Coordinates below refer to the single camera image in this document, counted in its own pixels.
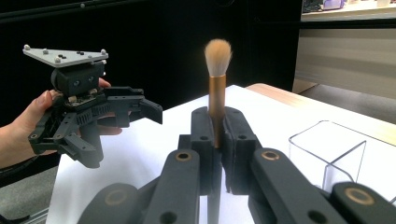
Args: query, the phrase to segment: shelf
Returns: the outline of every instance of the shelf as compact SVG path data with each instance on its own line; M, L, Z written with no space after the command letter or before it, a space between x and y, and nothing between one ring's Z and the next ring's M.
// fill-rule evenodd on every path
M346 4L341 9L305 13L302 15L301 21L354 21L395 18L396 4L378 8L376 1L368 0Z

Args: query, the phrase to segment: transparent acrylic box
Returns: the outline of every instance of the transparent acrylic box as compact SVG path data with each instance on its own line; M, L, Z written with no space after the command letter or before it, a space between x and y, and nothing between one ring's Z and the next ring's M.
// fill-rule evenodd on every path
M290 139L289 157L315 186L361 183L396 205L396 146L322 120Z

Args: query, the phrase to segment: metal mounting plate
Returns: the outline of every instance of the metal mounting plate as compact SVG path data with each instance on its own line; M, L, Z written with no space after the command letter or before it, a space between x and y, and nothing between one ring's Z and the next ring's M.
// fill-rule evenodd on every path
M56 68L80 63L90 63L108 58L108 54L104 49L101 52L88 52L61 49L31 49L28 45L25 45L23 53Z

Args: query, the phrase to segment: human hand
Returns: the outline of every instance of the human hand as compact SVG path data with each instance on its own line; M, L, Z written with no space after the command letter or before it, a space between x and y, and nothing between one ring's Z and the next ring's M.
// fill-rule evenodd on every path
M99 78L100 87L110 87L110 83ZM28 141L29 134L43 117L45 111L52 106L52 99L59 94L56 91L44 91L34 99L26 109L10 124L0 128L0 168L28 160L36 154ZM122 132L121 128L98 126L101 135L113 135ZM49 150L44 155L55 152Z

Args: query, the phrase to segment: brush bristles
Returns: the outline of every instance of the brush bristles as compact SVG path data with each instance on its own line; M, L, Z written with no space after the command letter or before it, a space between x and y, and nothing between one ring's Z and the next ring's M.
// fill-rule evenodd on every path
M232 56L230 44L222 39L211 40L205 48L207 70L211 77L225 75Z

